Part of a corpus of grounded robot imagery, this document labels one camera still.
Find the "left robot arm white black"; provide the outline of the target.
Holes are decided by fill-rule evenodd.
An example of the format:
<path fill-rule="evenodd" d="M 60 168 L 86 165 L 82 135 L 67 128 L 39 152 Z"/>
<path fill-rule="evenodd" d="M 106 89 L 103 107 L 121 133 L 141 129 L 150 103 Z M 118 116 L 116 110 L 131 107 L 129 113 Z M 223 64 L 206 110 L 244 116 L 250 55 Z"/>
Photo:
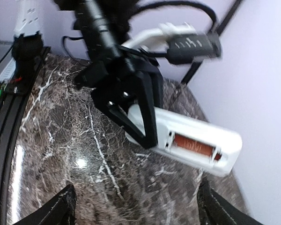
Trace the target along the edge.
<path fill-rule="evenodd" d="M 157 145 L 155 107 L 161 106 L 163 78 L 157 62 L 120 45 L 97 0 L 58 0 L 74 11 L 91 64 L 75 77 L 78 87 L 93 89 L 95 107 L 145 149 Z"/>

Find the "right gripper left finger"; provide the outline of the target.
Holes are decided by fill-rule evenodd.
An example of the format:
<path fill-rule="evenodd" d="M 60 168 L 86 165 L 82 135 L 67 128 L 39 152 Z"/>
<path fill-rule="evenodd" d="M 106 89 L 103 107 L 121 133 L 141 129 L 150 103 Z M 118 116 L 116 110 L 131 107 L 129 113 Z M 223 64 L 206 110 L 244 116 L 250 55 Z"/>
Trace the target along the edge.
<path fill-rule="evenodd" d="M 74 225 L 77 196 L 73 185 L 67 185 L 40 209 L 16 225 Z"/>

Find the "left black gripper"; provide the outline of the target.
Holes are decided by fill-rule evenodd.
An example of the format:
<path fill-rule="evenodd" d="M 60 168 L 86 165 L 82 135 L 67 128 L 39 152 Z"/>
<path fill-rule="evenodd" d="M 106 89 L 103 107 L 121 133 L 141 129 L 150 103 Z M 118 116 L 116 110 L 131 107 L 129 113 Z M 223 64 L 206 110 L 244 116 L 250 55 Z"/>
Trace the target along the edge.
<path fill-rule="evenodd" d="M 163 77 L 157 60 L 144 50 L 118 45 L 104 50 L 75 78 L 77 88 L 95 88 L 95 106 L 122 127 L 142 147 L 157 145 L 155 108 L 163 107 Z M 126 78 L 140 72 L 137 77 Z M 145 134 L 124 109 L 130 98 L 138 99 Z"/>

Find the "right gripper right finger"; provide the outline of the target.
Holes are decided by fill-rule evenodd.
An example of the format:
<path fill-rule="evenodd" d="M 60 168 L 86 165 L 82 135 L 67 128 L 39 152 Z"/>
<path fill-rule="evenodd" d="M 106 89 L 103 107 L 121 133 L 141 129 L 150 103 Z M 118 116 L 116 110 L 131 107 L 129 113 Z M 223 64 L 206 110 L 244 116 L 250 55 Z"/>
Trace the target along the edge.
<path fill-rule="evenodd" d="M 199 220 L 202 225 L 259 225 L 260 222 L 244 214 L 209 185 L 203 178 L 198 189 Z"/>

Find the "white remote control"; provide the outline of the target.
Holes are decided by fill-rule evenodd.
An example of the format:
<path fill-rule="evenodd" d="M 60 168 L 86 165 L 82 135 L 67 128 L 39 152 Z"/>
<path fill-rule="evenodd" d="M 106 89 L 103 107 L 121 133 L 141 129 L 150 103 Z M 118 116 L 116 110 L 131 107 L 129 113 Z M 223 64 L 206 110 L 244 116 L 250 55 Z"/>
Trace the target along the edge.
<path fill-rule="evenodd" d="M 231 172 L 243 145 L 240 134 L 161 108 L 155 108 L 155 116 L 152 151 L 215 176 Z"/>

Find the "orange AAA battery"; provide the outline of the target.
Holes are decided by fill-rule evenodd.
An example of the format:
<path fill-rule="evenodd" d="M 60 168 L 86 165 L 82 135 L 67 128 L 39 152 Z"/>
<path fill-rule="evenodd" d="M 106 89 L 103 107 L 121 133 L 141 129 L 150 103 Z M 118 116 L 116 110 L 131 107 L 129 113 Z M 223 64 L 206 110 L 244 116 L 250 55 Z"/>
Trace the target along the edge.
<path fill-rule="evenodd" d="M 195 152 L 201 155 L 208 156 L 212 158 L 213 154 L 215 153 L 215 147 L 209 146 L 207 144 L 195 141 L 188 137 L 175 134 L 173 140 L 174 146 L 180 147 L 182 149 Z"/>

